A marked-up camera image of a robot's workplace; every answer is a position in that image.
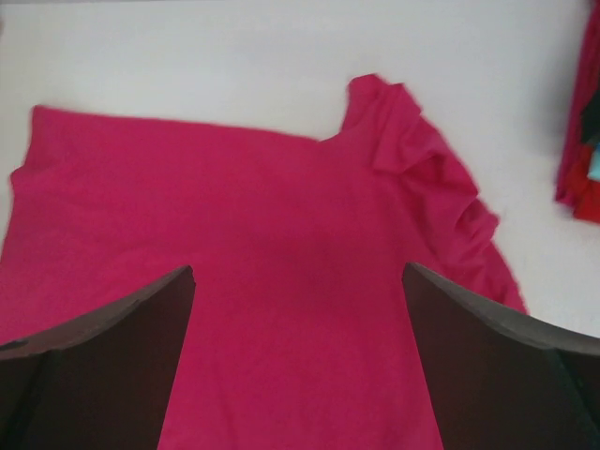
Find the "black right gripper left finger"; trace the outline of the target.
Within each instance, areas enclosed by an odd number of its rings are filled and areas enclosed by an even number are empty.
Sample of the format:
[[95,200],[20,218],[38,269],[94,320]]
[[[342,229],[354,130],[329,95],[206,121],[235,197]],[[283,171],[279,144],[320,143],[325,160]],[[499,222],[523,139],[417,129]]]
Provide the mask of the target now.
[[4,449],[155,449],[195,293],[181,267],[1,347]]

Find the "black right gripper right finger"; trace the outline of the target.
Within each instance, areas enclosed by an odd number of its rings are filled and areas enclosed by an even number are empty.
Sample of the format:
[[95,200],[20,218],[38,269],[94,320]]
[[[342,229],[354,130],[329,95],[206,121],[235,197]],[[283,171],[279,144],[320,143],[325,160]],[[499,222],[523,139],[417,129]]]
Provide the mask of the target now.
[[402,284],[446,449],[596,449],[599,340],[417,263]]

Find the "magenta pink t-shirt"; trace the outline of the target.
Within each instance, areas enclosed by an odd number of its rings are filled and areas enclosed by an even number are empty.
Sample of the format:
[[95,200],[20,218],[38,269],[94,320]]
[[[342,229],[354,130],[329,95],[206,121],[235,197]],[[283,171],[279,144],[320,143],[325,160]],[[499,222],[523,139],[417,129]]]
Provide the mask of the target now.
[[10,182],[3,340],[192,268],[164,449],[438,449],[404,266],[523,309],[469,172],[375,75],[324,141],[37,106]]

